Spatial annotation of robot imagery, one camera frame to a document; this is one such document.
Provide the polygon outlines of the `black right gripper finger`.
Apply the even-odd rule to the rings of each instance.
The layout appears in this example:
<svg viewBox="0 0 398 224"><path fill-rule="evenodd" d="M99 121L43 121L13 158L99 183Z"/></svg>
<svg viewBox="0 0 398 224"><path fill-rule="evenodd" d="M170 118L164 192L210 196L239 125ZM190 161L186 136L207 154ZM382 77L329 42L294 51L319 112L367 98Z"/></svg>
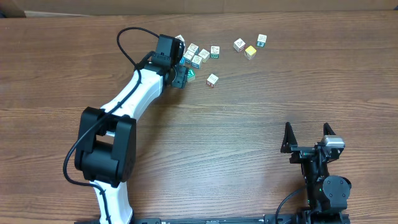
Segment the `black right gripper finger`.
<svg viewBox="0 0 398 224"><path fill-rule="evenodd" d="M280 148L281 153L291 153L293 147L297 147L298 143L294 135L294 131L289 122L285 124L284 138Z"/></svg>
<svg viewBox="0 0 398 224"><path fill-rule="evenodd" d="M332 130L331 126L328 123L323 125L323 135L335 135L335 132Z"/></svg>

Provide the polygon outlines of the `sailboat picture wooden block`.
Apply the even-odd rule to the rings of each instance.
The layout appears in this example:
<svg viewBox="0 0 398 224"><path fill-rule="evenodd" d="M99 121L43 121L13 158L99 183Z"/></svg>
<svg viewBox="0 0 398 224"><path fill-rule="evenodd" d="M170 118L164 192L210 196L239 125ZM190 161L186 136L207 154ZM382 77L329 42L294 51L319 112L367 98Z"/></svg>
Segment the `sailboat picture wooden block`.
<svg viewBox="0 0 398 224"><path fill-rule="evenodd" d="M186 51L183 55L184 59L185 59L185 63L191 64L193 57L195 56L195 54L191 51Z"/></svg>

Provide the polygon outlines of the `green letter wooden block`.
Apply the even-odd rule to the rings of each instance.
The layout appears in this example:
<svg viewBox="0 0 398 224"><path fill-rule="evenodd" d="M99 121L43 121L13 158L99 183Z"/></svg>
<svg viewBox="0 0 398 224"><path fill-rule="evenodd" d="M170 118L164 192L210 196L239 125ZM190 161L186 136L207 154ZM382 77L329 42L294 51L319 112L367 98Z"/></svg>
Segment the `green letter wooden block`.
<svg viewBox="0 0 398 224"><path fill-rule="evenodd" d="M187 82L192 82L196 79L195 71L193 69L188 70Z"/></svg>

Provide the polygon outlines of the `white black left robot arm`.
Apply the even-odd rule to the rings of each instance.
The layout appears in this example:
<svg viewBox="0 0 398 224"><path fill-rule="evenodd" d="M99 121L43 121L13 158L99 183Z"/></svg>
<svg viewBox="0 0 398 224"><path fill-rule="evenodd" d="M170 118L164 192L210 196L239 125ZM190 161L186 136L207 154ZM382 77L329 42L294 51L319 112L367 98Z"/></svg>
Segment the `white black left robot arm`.
<svg viewBox="0 0 398 224"><path fill-rule="evenodd" d="M167 86L185 87L188 68L180 64L184 51L181 37L160 34L156 50L137 64L124 89L100 109L83 111L75 167L96 192L101 212L96 223L133 223L127 182L136 161L136 124Z"/></svg>

